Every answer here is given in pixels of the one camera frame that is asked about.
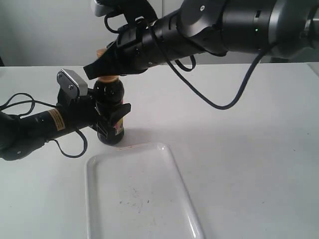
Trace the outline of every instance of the dark glass bottle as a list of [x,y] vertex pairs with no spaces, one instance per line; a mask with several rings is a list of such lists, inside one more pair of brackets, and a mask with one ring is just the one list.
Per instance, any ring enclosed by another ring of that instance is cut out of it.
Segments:
[[[123,104],[123,83],[118,78],[109,83],[97,81],[94,85],[94,94],[96,97],[97,111],[100,115],[109,119],[112,109]],[[98,138],[104,144],[114,145],[122,140],[124,136],[123,119],[114,127],[109,126],[107,122],[101,122],[100,124],[102,124],[101,126],[107,132],[106,136],[98,133]]]

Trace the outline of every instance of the white plastic tray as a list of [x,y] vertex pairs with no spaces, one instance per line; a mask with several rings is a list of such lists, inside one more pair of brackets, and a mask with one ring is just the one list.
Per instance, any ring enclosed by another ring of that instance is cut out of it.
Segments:
[[89,239],[203,239],[170,149],[143,144],[86,164]]

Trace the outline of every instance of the bottle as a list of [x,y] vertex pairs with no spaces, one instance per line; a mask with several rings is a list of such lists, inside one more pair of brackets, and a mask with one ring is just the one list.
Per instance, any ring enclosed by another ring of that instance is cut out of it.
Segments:
[[[102,56],[105,51],[106,49],[98,50],[98,57]],[[94,94],[97,111],[100,115],[108,118],[112,109],[123,104],[123,83],[118,76],[100,77],[94,85]],[[124,136],[123,118],[114,127],[110,127],[107,122],[101,122],[100,124],[107,132],[106,136],[98,133],[98,138],[104,144],[114,145],[122,140]]]

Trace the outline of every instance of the robotic arm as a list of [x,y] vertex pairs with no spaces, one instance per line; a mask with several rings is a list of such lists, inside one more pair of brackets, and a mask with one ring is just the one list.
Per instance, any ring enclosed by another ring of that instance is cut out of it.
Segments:
[[95,14],[124,14],[128,24],[117,31],[105,54],[84,68],[89,79],[107,75],[140,74],[165,63],[152,31],[170,61],[208,52],[269,52],[292,58],[304,48],[316,48],[319,39],[317,0],[185,0],[180,9],[157,19],[147,0],[93,0]]

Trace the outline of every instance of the white table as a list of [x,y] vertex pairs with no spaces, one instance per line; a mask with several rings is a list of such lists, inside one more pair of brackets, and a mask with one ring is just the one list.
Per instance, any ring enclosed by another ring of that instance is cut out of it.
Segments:
[[[67,68],[84,77],[81,67]],[[0,103],[17,92],[56,103],[59,69],[0,68]],[[247,69],[203,65],[187,77],[226,104]],[[123,82],[132,112],[117,147],[171,146],[208,239],[319,238],[319,78],[309,65],[258,66],[228,111],[208,106],[167,66]],[[104,146],[91,129],[83,132],[89,148],[80,159],[63,157],[49,143],[23,160],[0,160],[0,238],[87,238],[84,164],[117,148]],[[82,149],[76,134],[59,141],[68,153]]]

